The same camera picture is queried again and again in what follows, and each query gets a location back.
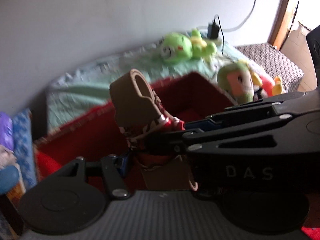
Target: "floor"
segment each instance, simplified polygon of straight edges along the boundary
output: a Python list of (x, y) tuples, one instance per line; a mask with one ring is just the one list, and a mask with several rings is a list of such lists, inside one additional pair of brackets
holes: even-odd
[(293, 30), (281, 48), (281, 52), (294, 62), (303, 72), (304, 76), (298, 91), (307, 92), (317, 87), (316, 73), (306, 41), (308, 30), (299, 26)]

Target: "brown patterned fabric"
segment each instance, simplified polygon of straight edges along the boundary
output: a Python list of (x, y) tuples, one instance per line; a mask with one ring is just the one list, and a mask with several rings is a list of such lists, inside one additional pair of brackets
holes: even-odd
[(281, 76), (286, 91), (294, 92), (298, 89), (303, 71), (269, 43), (239, 46), (236, 49), (261, 65), (272, 78)]

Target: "blue patterned cloth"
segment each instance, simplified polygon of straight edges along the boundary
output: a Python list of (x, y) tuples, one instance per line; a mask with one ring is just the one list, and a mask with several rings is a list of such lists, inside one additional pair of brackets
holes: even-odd
[[(33, 158), (30, 110), (18, 113), (13, 119), (14, 155), (20, 165), (26, 190), (36, 185), (36, 170)], [(0, 239), (13, 239), (9, 224), (0, 212)]]

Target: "plush toy face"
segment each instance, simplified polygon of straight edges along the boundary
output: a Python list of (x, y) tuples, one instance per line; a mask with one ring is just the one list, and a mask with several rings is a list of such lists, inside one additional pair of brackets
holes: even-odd
[(217, 76), (218, 85), (226, 90), (238, 104), (253, 101), (253, 84), (248, 68), (242, 63), (222, 67)]
[(161, 57), (166, 62), (176, 63), (192, 58), (190, 39), (180, 33), (171, 33), (164, 38), (160, 46)]

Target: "power adapter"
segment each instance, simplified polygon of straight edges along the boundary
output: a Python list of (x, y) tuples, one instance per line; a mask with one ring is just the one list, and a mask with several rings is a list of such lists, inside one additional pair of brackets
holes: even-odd
[(209, 24), (208, 26), (208, 35), (207, 38), (209, 40), (216, 40), (219, 37), (219, 25), (216, 24), (216, 21), (212, 21), (212, 24)]

